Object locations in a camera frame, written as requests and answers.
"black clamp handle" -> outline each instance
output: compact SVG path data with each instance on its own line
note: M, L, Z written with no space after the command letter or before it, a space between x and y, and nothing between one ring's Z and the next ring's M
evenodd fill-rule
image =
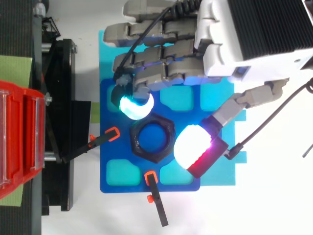
M162 204L161 196L157 187L157 175L154 171L148 171L145 174L147 185L150 187L152 195L148 195L148 202L156 204L156 210L161 221L162 227L168 225L165 210Z
M95 138L93 135L90 136L90 142L86 145L72 151L70 154L62 157L63 162L68 163L69 161L77 158L78 156L82 155L83 153L87 153L89 150L102 145L107 141L113 141L120 137L120 132L116 127L112 127L109 130L105 131L104 135L101 135Z

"red storage bin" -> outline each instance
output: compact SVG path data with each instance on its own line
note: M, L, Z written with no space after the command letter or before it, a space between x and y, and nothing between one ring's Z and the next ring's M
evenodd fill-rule
M44 166L45 99L0 81L0 199Z

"orange clamp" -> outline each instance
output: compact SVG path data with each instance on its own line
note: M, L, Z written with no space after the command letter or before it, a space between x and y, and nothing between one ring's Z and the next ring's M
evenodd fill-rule
M153 170L150 170L150 171L148 171L148 172L145 173L145 181L146 181L146 184L147 184L148 186L150 186L150 185L149 185L149 181L148 181L148 175L151 175L151 174L154 175L155 181L156 181L156 183L158 183L156 172L153 171Z
M148 199L149 203L153 203L154 202L153 196L151 194L147 196L147 199Z
M110 128L109 130L106 130L105 132L104 132L104 134L106 134L106 133L108 133L108 132L111 132L111 131L116 131L116 136L115 137L113 137L113 138L111 138L111 139L109 139L109 142L112 142L112 141L114 141L114 140L116 140L117 138L119 138L120 136L121 136L121 133L119 132L119 129L117 128L117 127L112 127L112 128Z
M90 142L91 142L91 141L94 141L95 139L96 139L95 136L90 135Z

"clear plastic window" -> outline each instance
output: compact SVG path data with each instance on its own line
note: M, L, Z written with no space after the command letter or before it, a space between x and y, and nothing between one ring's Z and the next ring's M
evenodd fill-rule
M9 94L0 90L0 187L9 182L6 172L6 102Z
M45 99L36 98L35 170L45 163Z

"black hex nut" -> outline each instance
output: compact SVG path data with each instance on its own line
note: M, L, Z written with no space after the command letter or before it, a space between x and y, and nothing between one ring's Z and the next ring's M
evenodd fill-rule
M145 128L145 126L148 124L157 124L160 127L162 127L162 129L165 132L166 145L164 149L159 152L149 153L146 150L144 150L139 144L139 134L141 130L143 130L143 128ZM148 161L151 161L153 163L159 163L170 153L172 153L176 141L176 131L174 122L155 113L150 113L144 119L134 122L133 125L130 127L130 135L132 152L135 155Z

